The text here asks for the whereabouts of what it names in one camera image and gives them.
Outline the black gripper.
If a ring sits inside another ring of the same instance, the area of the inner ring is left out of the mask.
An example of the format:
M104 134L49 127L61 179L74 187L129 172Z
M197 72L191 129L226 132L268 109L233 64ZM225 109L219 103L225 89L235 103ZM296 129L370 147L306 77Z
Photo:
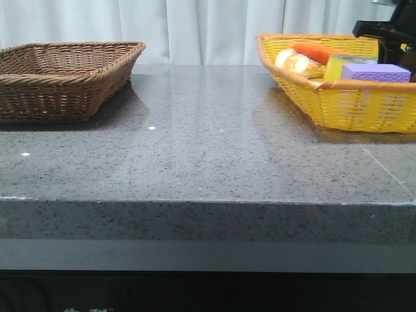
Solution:
M415 1L392 0L390 22L356 21L352 34L377 39L379 64L415 64Z

